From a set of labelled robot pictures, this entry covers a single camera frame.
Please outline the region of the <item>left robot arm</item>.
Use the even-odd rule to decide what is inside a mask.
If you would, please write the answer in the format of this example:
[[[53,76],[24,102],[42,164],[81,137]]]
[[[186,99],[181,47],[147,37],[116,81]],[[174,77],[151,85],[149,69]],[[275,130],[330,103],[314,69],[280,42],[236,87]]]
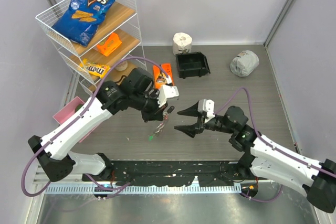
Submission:
[[[175,95],[172,86],[155,89],[149,73],[134,68],[120,84],[104,82],[97,95],[65,123],[43,137],[32,136],[28,144],[51,182],[69,174],[90,174],[101,181],[108,180],[112,164],[104,154],[79,154],[72,152],[72,148],[99,124],[128,108],[141,111],[144,122],[162,121],[170,94]]]

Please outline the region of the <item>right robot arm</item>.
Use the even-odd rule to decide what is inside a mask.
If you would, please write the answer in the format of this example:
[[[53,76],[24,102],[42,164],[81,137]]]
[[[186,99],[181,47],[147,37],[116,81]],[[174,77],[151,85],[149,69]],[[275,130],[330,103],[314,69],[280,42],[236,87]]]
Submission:
[[[273,180],[306,197],[316,208],[335,211],[335,162],[321,162],[293,152],[248,125],[248,117],[237,106],[230,106],[224,115],[214,113],[214,101],[202,99],[179,111],[179,115],[196,117],[193,125],[177,125],[175,129],[190,137],[211,130],[230,134],[229,143],[243,153],[238,174]]]

